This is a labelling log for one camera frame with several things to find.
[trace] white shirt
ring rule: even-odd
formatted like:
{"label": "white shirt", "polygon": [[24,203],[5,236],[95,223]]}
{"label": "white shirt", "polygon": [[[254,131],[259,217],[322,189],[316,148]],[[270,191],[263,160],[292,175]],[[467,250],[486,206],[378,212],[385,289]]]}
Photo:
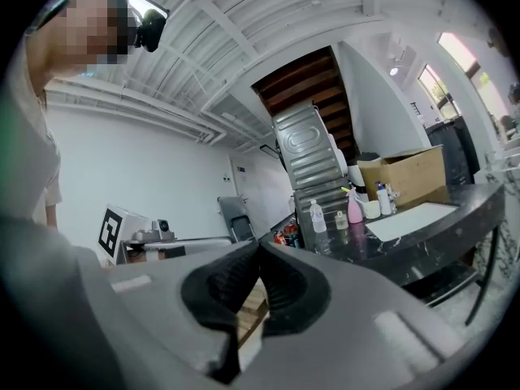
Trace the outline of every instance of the white shirt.
{"label": "white shirt", "polygon": [[46,224],[46,207],[62,201],[59,148],[29,79],[24,39],[6,71],[2,111],[6,114],[6,197],[0,212]]}

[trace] cardboard box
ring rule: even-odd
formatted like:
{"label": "cardboard box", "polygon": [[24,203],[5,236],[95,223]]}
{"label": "cardboard box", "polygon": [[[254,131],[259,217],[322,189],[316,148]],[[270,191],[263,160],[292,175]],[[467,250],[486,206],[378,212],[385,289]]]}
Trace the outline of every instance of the cardboard box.
{"label": "cardboard box", "polygon": [[408,150],[371,162],[357,162],[371,201],[377,200],[378,180],[390,184],[401,195],[401,206],[446,185],[442,145],[427,149]]}

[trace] window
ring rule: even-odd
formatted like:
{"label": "window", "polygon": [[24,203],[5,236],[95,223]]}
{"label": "window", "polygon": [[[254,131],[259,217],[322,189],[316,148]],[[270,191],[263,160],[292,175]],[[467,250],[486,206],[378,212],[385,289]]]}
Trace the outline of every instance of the window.
{"label": "window", "polygon": [[431,98],[433,98],[445,119],[452,119],[460,114],[459,110],[455,107],[448,88],[446,88],[446,85],[435,71],[431,69],[430,65],[426,65],[419,77],[419,81],[421,81],[421,84],[430,94]]}
{"label": "window", "polygon": [[496,86],[489,78],[489,75],[482,70],[476,57],[452,33],[445,32],[440,35],[439,44],[450,54],[470,79],[471,84],[473,84],[488,111],[489,118],[499,138],[502,141],[509,140],[516,132],[514,126],[510,123],[509,112]]}

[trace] marble countertop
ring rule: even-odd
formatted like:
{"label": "marble countertop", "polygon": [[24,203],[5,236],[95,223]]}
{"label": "marble countertop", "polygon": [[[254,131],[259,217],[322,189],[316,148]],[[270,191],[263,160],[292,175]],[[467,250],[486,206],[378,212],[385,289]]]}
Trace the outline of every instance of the marble countertop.
{"label": "marble countertop", "polygon": [[329,258],[368,267],[405,285],[440,270],[481,241],[504,215],[500,184],[444,186],[400,207],[399,212],[424,202],[456,206],[442,219],[395,240],[383,242],[365,223],[337,230],[327,224]]}

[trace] kitchen counter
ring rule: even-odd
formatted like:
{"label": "kitchen counter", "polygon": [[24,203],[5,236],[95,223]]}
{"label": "kitchen counter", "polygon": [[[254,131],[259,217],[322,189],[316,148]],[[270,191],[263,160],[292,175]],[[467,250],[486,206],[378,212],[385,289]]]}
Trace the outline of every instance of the kitchen counter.
{"label": "kitchen counter", "polygon": [[331,251],[327,256],[370,268],[401,286],[410,284],[460,258],[499,225],[505,208],[502,185],[468,184],[439,188],[400,207],[398,214],[424,202],[457,209],[426,227],[386,242],[365,223],[351,224],[346,231],[338,231],[334,223],[328,223]]}

